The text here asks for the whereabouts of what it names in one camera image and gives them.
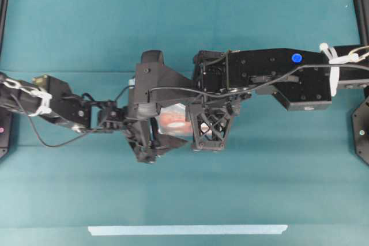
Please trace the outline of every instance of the black mounting plate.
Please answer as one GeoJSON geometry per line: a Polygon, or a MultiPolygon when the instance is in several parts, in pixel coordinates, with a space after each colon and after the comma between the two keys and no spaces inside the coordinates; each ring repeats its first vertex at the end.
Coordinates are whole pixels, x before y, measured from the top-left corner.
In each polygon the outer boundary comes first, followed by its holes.
{"type": "Polygon", "coordinates": [[[0,108],[0,158],[9,151],[10,129],[12,127],[13,113],[0,108]]]}
{"type": "Polygon", "coordinates": [[[353,138],[356,154],[369,165],[369,99],[353,112],[353,138]]]}

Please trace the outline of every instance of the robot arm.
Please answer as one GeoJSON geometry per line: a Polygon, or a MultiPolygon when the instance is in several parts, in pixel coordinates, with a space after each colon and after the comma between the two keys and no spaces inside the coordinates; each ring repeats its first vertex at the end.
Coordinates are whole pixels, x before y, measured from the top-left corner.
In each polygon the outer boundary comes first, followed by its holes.
{"type": "MultiPolygon", "coordinates": [[[[123,108],[117,107],[116,101],[95,101],[89,94],[77,96],[66,82],[52,76],[27,83],[4,74],[0,74],[0,107],[40,116],[82,134],[122,131],[137,161],[152,163],[186,143],[159,132],[156,118],[162,108],[174,104],[186,107],[193,150],[223,150],[241,102],[252,92],[272,95],[287,111],[313,111],[326,109],[337,89],[365,89],[369,84],[365,50],[323,44],[321,52],[289,48],[200,51],[193,60],[192,79],[167,67],[161,51],[151,50],[142,54],[134,86],[129,87],[129,102],[123,108]],[[100,109],[96,128],[91,128],[92,107],[100,109]]],[[[360,131],[363,124],[357,127],[360,131]]],[[[360,145],[357,153],[369,163],[369,140],[363,136],[356,139],[355,135],[357,147],[363,141],[368,151],[360,145]]]]}

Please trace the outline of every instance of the wire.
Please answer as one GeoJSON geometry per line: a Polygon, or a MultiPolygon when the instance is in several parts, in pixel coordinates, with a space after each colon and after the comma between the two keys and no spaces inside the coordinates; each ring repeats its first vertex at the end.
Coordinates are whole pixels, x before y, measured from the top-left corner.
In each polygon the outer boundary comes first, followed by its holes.
{"type": "Polygon", "coordinates": [[[114,101],[115,102],[117,102],[118,101],[118,99],[124,94],[124,92],[126,91],[126,90],[128,90],[128,89],[130,89],[130,88],[134,88],[134,86],[133,85],[131,85],[131,86],[126,86],[125,88],[123,88],[122,89],[122,91],[121,92],[119,92],[119,94],[116,96],[116,98],[114,99],[114,101]]]}
{"type": "MultiPolygon", "coordinates": [[[[369,49],[369,46],[361,46],[361,47],[358,47],[358,48],[354,48],[353,50],[351,50],[348,55],[352,55],[354,53],[357,53],[358,51],[360,50],[366,50],[366,49],[369,49]]],[[[365,53],[361,56],[359,56],[359,62],[362,61],[362,60],[365,60],[367,57],[369,57],[369,52],[368,53],[365,53]]]]}
{"type": "Polygon", "coordinates": [[[85,97],[87,97],[88,99],[90,99],[90,101],[92,102],[96,102],[96,100],[91,96],[91,94],[85,92],[81,95],[81,97],[84,99],[85,97]]]}
{"type": "MultiPolygon", "coordinates": [[[[123,94],[124,94],[124,92],[128,89],[128,88],[130,88],[130,87],[132,87],[132,86],[127,86],[127,87],[125,87],[125,88],[123,88],[122,89],[122,91],[118,94],[118,96],[115,98],[115,101],[117,101],[117,99],[118,98],[120,98],[120,96],[122,96],[123,94]]],[[[27,118],[28,118],[28,120],[29,120],[29,123],[31,124],[31,127],[32,127],[32,129],[33,129],[33,131],[35,132],[35,135],[36,135],[36,137],[37,137],[37,139],[41,142],[41,144],[43,145],[43,146],[45,146],[45,147],[50,147],[50,148],[57,148],[57,147],[61,147],[61,146],[65,146],[65,145],[67,145],[67,144],[70,144],[70,143],[72,143],[72,142],[74,142],[74,141],[76,141],[76,140],[78,140],[78,139],[81,139],[81,138],[83,138],[83,137],[85,137],[85,136],[87,136],[87,135],[89,135],[89,134],[91,134],[91,133],[93,133],[93,132],[96,132],[96,131],[98,131],[99,129],[100,129],[100,127],[105,123],[105,121],[107,120],[107,118],[108,118],[108,115],[95,127],[95,128],[93,128],[93,129],[91,129],[91,130],[88,130],[87,132],[85,132],[85,133],[83,133],[82,135],[79,135],[79,136],[77,136],[77,137],[75,137],[75,138],[72,138],[72,139],[70,139],[70,140],[68,140],[68,141],[66,141],[66,142],[63,142],[63,143],[60,143],[60,144],[56,144],[56,145],[50,145],[50,144],[47,144],[42,138],[41,138],[41,136],[40,136],[40,134],[39,134],[39,132],[37,131],[37,128],[36,128],[36,126],[35,126],[35,123],[33,122],[33,120],[32,120],[32,118],[28,115],[28,113],[26,112],[26,110],[24,109],[24,107],[22,106],[22,104],[20,103],[20,101],[18,100],[18,98],[16,97],[16,96],[14,96],[13,94],[10,94],[10,96],[12,97],[12,98],[14,98],[14,100],[15,100],[15,102],[17,103],[17,105],[19,106],[19,108],[22,110],[22,112],[23,113],[25,113],[26,114],[26,116],[27,116],[27,118]]]]}
{"type": "Polygon", "coordinates": [[[156,88],[152,88],[151,90],[149,90],[150,92],[156,91],[156,90],[166,90],[166,89],[173,89],[173,90],[183,90],[186,92],[193,92],[193,93],[197,93],[197,94],[201,94],[204,96],[209,96],[212,98],[224,98],[224,97],[228,97],[228,96],[233,96],[233,95],[239,95],[239,94],[244,94],[244,93],[248,93],[248,92],[252,92],[254,90],[257,89],[261,89],[264,88],[266,86],[269,86],[271,84],[277,83],[279,81],[282,81],[283,79],[287,78],[288,76],[292,75],[293,73],[295,73],[296,71],[300,70],[300,69],[305,69],[305,68],[310,68],[310,67],[348,67],[348,68],[354,68],[354,69],[362,69],[362,70],[367,70],[369,71],[369,67],[367,66],[361,66],[361,65],[351,65],[351,64],[330,64],[330,65],[301,65],[298,66],[292,70],[290,70],[289,72],[283,74],[282,76],[273,79],[269,82],[263,83],[261,85],[255,86],[251,89],[242,89],[242,90],[238,90],[236,92],[229,92],[229,93],[223,93],[223,94],[215,94],[215,93],[209,93],[209,92],[203,92],[201,90],[196,90],[196,89],[191,89],[191,88],[181,88],[181,87],[177,87],[177,86],[159,86],[156,88]]]}
{"type": "Polygon", "coordinates": [[[212,60],[212,61],[208,61],[208,60],[206,60],[206,61],[204,62],[205,66],[211,66],[211,65],[213,65],[213,64],[215,64],[215,63],[220,62],[221,60],[224,60],[224,58],[225,58],[226,56],[228,56],[228,53],[229,53],[229,51],[228,51],[228,52],[226,52],[226,53],[222,53],[223,55],[222,55],[220,58],[216,59],[216,60],[212,60]]]}

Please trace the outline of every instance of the blue dot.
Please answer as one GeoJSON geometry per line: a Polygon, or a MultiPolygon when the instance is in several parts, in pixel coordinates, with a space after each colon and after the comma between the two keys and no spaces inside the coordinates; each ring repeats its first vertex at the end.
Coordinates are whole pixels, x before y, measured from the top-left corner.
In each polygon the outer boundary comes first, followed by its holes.
{"type": "Polygon", "coordinates": [[[294,53],[291,57],[292,61],[294,63],[300,63],[302,61],[302,56],[301,54],[298,54],[298,53],[294,53]]]}

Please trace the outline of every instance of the black cable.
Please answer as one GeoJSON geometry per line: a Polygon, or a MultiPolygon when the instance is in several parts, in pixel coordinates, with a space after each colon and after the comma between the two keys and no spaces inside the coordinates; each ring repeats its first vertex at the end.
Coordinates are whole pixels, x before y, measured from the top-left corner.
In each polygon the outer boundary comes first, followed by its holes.
{"type": "Polygon", "coordinates": [[[301,65],[301,66],[297,66],[296,68],[290,70],[289,72],[287,72],[287,73],[283,74],[282,76],[280,76],[276,79],[273,79],[269,82],[266,82],[266,83],[263,83],[261,85],[255,86],[251,89],[243,89],[243,90],[239,90],[237,92],[215,94],[215,93],[203,92],[203,91],[197,90],[197,89],[182,88],[182,87],[177,87],[177,86],[158,86],[156,88],[152,88],[151,90],[149,90],[149,92],[153,92],[155,90],[161,90],[161,89],[173,89],[173,90],[184,90],[186,92],[193,92],[193,93],[201,94],[201,95],[204,95],[204,96],[209,96],[209,97],[212,97],[212,98],[224,98],[224,97],[228,97],[228,96],[244,94],[244,93],[252,92],[252,91],[257,90],[257,89],[261,89],[265,86],[269,86],[271,84],[277,83],[277,82],[287,78],[288,76],[292,75],[293,73],[295,73],[296,71],[298,71],[300,69],[305,69],[305,68],[309,68],[309,67],[348,67],[348,68],[362,69],[362,70],[369,71],[369,67],[367,67],[367,66],[352,65],[352,64],[301,65]]]}
{"type": "Polygon", "coordinates": [[[116,98],[114,99],[115,102],[118,101],[118,99],[124,94],[124,92],[130,88],[134,88],[134,86],[126,86],[125,88],[122,89],[121,92],[119,92],[119,94],[116,96],[116,98]]]}
{"type": "MultiPolygon", "coordinates": [[[[124,92],[128,89],[131,88],[133,86],[127,86],[125,88],[122,89],[122,91],[118,94],[118,96],[115,98],[115,101],[117,101],[118,98],[120,98],[120,96],[122,96],[124,94],[124,92]]],[[[31,124],[31,127],[33,129],[33,131],[35,132],[35,135],[37,137],[37,139],[41,142],[42,145],[46,146],[46,147],[50,147],[50,148],[57,148],[57,147],[61,147],[61,146],[65,146],[67,144],[70,144],[71,142],[74,142],[80,138],[83,138],[93,132],[96,132],[97,130],[100,129],[100,127],[105,123],[105,121],[108,118],[108,115],[93,129],[83,133],[82,135],[79,135],[75,138],[72,138],[66,142],[60,143],[60,144],[56,144],[56,145],[50,145],[47,144],[46,142],[43,141],[43,139],[41,138],[39,132],[37,131],[37,128],[35,126],[35,123],[33,122],[32,118],[28,115],[28,113],[26,112],[26,110],[23,108],[22,104],[19,102],[18,98],[16,96],[14,96],[13,94],[10,94],[12,96],[12,98],[14,98],[15,102],[17,103],[17,105],[19,106],[19,108],[22,110],[22,112],[27,116],[29,123],[31,124]]]]}
{"type": "Polygon", "coordinates": [[[91,96],[91,94],[85,92],[81,95],[82,99],[84,99],[85,97],[87,97],[88,99],[90,99],[90,101],[92,102],[96,102],[95,99],[91,96]]]}

